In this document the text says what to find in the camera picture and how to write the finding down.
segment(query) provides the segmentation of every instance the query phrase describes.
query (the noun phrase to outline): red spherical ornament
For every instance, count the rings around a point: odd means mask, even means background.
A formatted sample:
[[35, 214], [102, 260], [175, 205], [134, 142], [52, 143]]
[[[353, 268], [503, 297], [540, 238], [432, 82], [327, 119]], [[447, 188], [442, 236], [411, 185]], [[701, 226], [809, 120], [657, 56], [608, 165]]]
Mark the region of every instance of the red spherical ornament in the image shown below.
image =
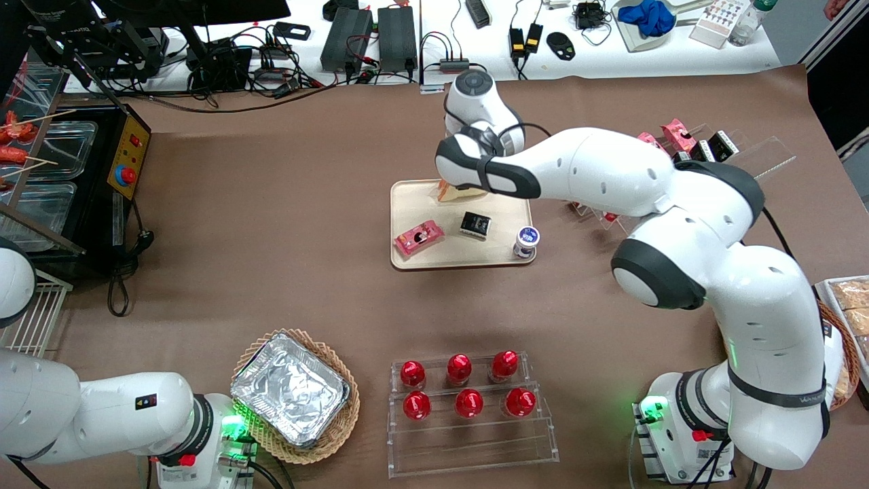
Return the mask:
[[517, 370], [519, 370], [519, 355], [507, 350], [494, 356], [489, 368], [489, 378], [496, 383], [507, 382]]
[[504, 398], [504, 410], [511, 416], [521, 418], [527, 416], [534, 411], [537, 405], [537, 397], [528, 389], [516, 387], [507, 393]]
[[474, 389], [465, 389], [455, 396], [455, 412], [463, 418], [473, 418], [483, 412], [483, 397]]
[[404, 398], [404, 414], [414, 420], [422, 421], [432, 412], [432, 403], [425, 392], [413, 391]]
[[447, 382], [452, 385], [465, 385], [471, 376], [471, 359], [459, 353], [447, 362]]
[[426, 382], [426, 369], [420, 362], [410, 360], [401, 366], [401, 383], [411, 389], [422, 389]]

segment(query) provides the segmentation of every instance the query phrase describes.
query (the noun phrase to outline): wooden tray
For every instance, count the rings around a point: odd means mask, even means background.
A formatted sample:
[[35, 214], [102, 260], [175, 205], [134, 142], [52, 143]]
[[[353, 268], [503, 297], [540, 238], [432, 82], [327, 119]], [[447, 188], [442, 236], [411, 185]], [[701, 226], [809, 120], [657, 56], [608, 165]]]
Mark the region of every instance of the wooden tray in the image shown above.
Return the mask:
[[[531, 205], [527, 200], [490, 193], [440, 203], [437, 184], [438, 180], [406, 180], [392, 186], [389, 249], [395, 268], [527, 265], [534, 261], [536, 253], [530, 258], [513, 254], [516, 233], [521, 227], [532, 225]], [[485, 241], [459, 232], [466, 211], [492, 218]], [[395, 248], [395, 237], [429, 219], [433, 219], [446, 236], [410, 257], [402, 255]]]

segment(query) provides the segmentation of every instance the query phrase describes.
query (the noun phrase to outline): pink snack box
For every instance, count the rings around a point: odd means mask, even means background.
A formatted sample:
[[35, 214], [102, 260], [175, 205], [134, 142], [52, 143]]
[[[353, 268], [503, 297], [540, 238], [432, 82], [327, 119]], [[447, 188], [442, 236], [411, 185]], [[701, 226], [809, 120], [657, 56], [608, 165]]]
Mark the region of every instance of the pink snack box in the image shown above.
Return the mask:
[[648, 132], [641, 133], [639, 136], [637, 136], [637, 139], [639, 139], [640, 141], [643, 141], [645, 143], [649, 143], [652, 146], [654, 146], [655, 148], [658, 148], [659, 150], [667, 153], [667, 150], [665, 150], [660, 144], [658, 144], [658, 140], [655, 139], [654, 136], [652, 136]]
[[676, 151], [690, 153], [694, 145], [697, 144], [697, 140], [691, 136], [691, 133], [685, 129], [685, 125], [679, 119], [673, 119], [672, 123], [662, 125], [660, 128], [664, 130], [664, 137]]
[[443, 230], [431, 219], [416, 226], [410, 231], [404, 231], [395, 239], [395, 246], [405, 257], [431, 245], [437, 238], [443, 236]]

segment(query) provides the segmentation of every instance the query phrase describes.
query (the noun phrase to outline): acrylic holder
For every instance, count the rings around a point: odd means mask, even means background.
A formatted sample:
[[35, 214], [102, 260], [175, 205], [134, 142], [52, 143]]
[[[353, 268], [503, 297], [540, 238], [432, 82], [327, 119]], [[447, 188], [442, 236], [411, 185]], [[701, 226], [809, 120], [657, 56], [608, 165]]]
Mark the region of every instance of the acrylic holder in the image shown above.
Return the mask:
[[[559, 461], [552, 413], [532, 378], [527, 354], [520, 352], [519, 357], [519, 370], [504, 384], [488, 379], [494, 357], [472, 357], [474, 368], [462, 387], [447, 385], [447, 358], [421, 361], [427, 380], [422, 391], [432, 407], [421, 421], [404, 414], [404, 398], [413, 389], [401, 383], [404, 362], [393, 363], [387, 425], [389, 477]], [[501, 408], [507, 393], [516, 387], [528, 389], [537, 398], [534, 411], [524, 418], [510, 417]], [[471, 419], [454, 411], [455, 396], [463, 389], [475, 389], [483, 397], [482, 413]]]

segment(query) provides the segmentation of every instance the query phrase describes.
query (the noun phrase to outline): acrylic display stand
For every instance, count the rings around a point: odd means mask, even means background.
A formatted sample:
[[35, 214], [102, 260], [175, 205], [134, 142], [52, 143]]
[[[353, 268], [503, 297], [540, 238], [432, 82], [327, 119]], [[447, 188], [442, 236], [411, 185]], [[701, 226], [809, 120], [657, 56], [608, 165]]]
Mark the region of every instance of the acrylic display stand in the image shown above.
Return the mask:
[[[715, 134], [715, 130], [707, 124], [695, 127], [689, 132], [691, 132], [691, 136], [697, 141], [701, 139], [708, 140]], [[764, 183], [768, 182], [775, 172], [781, 170], [785, 165], [797, 158], [777, 137], [770, 137], [757, 144], [752, 144], [742, 131], [728, 131], [727, 135], [740, 152], [728, 158], [726, 163], [747, 171], [757, 180], [761, 188], [763, 188]], [[673, 155], [676, 152], [673, 149], [673, 145], [664, 137], [658, 137], [657, 139], [661, 147], [667, 150], [667, 153]], [[605, 230], [618, 229], [625, 234], [630, 234], [634, 227], [640, 223], [639, 218], [615, 216], [607, 212], [592, 209], [581, 203], [571, 203], [571, 205], [581, 217], [586, 216], [589, 212], [594, 214]]]
[[[411, 392], [401, 383], [402, 362], [392, 364], [390, 374], [387, 448], [389, 477], [404, 477], [472, 469], [523, 466], [559, 461], [555, 428], [540, 386], [532, 378], [527, 354], [519, 353], [519, 370], [509, 382], [488, 380], [493, 357], [471, 358], [474, 369], [468, 384], [446, 384], [447, 358], [422, 361], [432, 411], [422, 421], [408, 419], [404, 398]], [[504, 397], [516, 387], [533, 392], [537, 406], [524, 418], [502, 412]], [[462, 389], [475, 389], [483, 397], [483, 411], [472, 419], [454, 411], [455, 396]]]

